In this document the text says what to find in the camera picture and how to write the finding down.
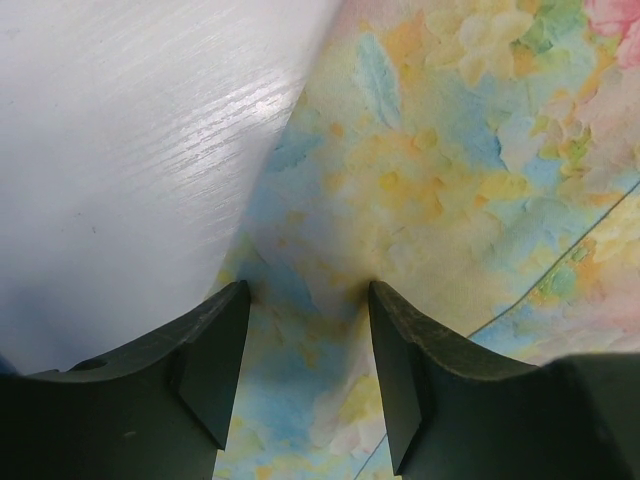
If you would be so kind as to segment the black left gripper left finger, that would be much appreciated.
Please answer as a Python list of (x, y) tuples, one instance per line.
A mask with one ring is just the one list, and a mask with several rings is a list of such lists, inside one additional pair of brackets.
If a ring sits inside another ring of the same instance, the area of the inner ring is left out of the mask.
[(1, 379), (5, 479), (209, 479), (226, 446), (250, 291), (190, 312), (67, 371)]

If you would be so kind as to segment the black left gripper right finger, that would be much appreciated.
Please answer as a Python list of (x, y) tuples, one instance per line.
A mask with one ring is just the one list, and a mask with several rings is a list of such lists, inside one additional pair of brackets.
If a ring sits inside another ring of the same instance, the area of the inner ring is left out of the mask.
[(368, 308), (392, 468), (404, 479), (635, 479), (639, 357), (520, 362), (374, 281)]

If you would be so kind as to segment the floral pastel skirt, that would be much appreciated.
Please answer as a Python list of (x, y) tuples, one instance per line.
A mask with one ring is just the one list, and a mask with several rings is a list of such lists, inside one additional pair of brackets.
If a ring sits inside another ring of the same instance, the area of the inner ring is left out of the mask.
[(639, 5), (349, 1), (218, 273), (219, 479), (388, 479), (371, 280), (532, 363), (639, 346)]

